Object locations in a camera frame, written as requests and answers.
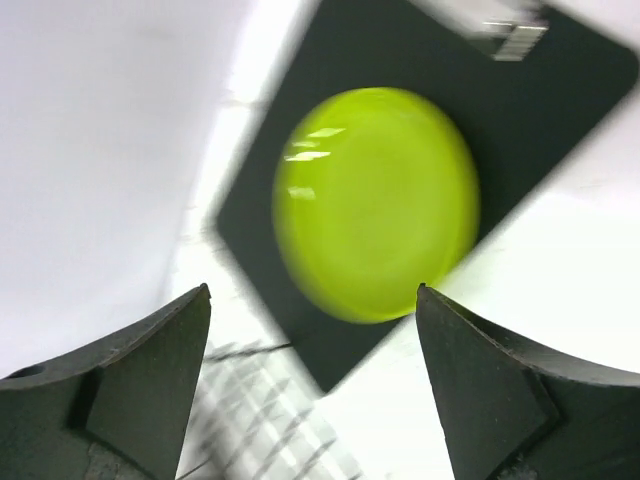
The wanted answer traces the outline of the lime green plate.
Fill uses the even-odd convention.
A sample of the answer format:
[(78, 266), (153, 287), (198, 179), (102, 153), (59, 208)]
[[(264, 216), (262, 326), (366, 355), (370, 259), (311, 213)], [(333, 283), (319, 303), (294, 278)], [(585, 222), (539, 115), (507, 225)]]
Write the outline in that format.
[(433, 102), (348, 90), (306, 113), (273, 182), (272, 218), (294, 284), (328, 315), (379, 324), (411, 313), (474, 246), (480, 182), (463, 134)]

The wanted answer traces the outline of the black wire dish rack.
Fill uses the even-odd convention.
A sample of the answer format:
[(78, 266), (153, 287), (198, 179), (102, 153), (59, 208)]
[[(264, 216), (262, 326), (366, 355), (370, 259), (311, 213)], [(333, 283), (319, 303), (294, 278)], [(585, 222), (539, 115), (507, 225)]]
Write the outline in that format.
[(209, 344), (179, 479), (362, 479), (285, 344)]

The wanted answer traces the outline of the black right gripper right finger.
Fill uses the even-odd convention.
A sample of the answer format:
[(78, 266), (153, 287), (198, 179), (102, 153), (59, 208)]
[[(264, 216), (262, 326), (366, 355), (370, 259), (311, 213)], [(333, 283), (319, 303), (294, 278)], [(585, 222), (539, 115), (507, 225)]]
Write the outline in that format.
[(638, 479), (638, 374), (554, 350), (425, 284), (416, 325), (455, 479)]

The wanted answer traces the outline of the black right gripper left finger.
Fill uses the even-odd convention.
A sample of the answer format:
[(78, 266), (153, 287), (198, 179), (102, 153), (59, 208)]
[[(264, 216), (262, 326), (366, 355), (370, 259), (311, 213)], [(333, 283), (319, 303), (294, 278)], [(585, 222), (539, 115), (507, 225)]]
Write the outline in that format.
[(4, 479), (172, 479), (211, 316), (200, 285), (1, 381)]

